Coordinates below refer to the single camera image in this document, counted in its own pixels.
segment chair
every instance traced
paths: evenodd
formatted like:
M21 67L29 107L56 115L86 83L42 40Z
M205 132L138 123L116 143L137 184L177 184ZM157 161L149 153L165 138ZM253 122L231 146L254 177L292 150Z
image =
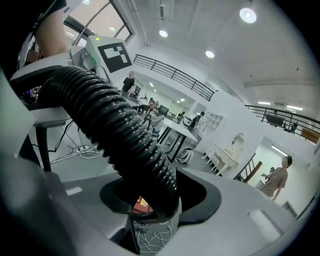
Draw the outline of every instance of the chair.
M163 119L165 119L164 115L160 115L160 116L151 116L151 115L147 115L143 121L142 124L144 124L146 121L148 121L148 130L150 128L150 125L152 127L156 127Z
M298 122L292 123L290 129L289 129L289 127L288 127L288 128L283 129L283 130L286 131L286 132L288 132L288 133L293 133L293 134L295 134L295 130L297 129L297 127L298 127Z

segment ceiling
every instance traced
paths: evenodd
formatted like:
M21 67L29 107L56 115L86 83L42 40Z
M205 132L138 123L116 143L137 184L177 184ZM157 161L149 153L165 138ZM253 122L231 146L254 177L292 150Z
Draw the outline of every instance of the ceiling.
M183 94L181 91L172 88L171 86L160 82L156 79L153 79L147 75L134 72L134 78L138 80L143 86L149 88L150 90L155 89L157 94L162 94L167 98L170 98L173 102L177 102L180 99L184 99L184 101L179 102L180 106L183 106L189 109L192 104L195 102L194 99L188 97L187 95Z
M282 100L319 109L318 104L308 102L308 98L320 97L320 89L317 94L309 91L310 87L318 86L315 72L318 66L295 26L272 1L135 0L135 3L151 44L182 52L213 73L226 67L241 86L250 85L252 89L257 85L258 90L268 87L273 91L268 95L271 99L278 95L274 86L277 82L292 83L295 87L294 82L299 82L307 94L303 101L293 98L295 93L288 90L281 95ZM160 3L165 5L164 19L160 17ZM239 11L246 7L256 13L255 23L245 23L240 18ZM161 37L159 30L167 31L168 37ZM207 50L213 51L215 57L207 58ZM224 80L218 73L214 77ZM248 99L257 104L260 93L252 93L247 87L244 90Z

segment power strip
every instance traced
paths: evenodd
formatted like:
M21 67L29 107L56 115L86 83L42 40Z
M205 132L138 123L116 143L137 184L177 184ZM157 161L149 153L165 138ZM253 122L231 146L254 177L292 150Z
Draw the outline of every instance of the power strip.
M81 147L78 147L77 149L76 149L76 152L77 153L80 153L80 152L85 152L85 151L88 151L89 150L89 146L81 146Z

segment white table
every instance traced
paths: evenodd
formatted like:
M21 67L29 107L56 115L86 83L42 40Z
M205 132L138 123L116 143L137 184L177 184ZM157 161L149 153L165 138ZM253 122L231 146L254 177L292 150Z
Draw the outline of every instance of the white table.
M233 159L232 156L229 155L222 147L217 144L214 145L216 146L215 154L219 156L224 163L223 168L217 173L217 175L219 176L225 169L227 169L227 167L234 168L238 164L238 162Z
M128 98L126 98L125 100L126 100L126 102L128 102L128 103L131 105L131 107L140 106L139 103L133 102L132 100L130 100L130 99L128 99Z
M174 149L174 147L177 144L177 141L179 140L180 136L182 136L181 142L180 142L177 150L175 151L173 157L171 159L169 159L169 161L172 163L176 159L177 154L179 153L179 151L180 151L183 143L185 142L186 138L189 138L189 139L191 139L193 141L196 141L196 142L198 140L195 138L195 136L192 135L192 133L189 130L187 130L183 126L181 126L181 125L179 125L179 124L177 124L177 123L175 123L175 122L173 122L173 121L171 121L171 120L169 120L167 118L165 118L163 120L163 124L166 126L166 129L164 130L163 134L161 134L160 138L158 139L158 142L160 144L165 140L165 138L167 137L167 135L169 134L171 129L175 130L177 133L179 133L178 138L176 138L175 142L173 143L173 146L171 147L170 151L167 152L167 153L170 153Z

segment window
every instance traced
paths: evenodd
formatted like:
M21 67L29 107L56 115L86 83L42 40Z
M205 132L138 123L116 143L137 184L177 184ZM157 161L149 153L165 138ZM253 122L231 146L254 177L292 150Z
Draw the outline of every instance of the window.
M129 32L129 30L127 29L127 27L125 26L125 27L120 31L120 33L116 36L116 38L127 41L127 38L128 38L129 36L130 36L130 32Z
M73 42L79 36L79 33L66 25L63 25L63 28L64 28L64 34L66 36L66 43L70 48Z
M108 0L83 0L73 10L70 16L83 25L86 25L88 21L96 14L96 12L99 11L107 3L109 3Z
M89 24L88 29L99 36L113 38L124 25L112 4L105 7Z

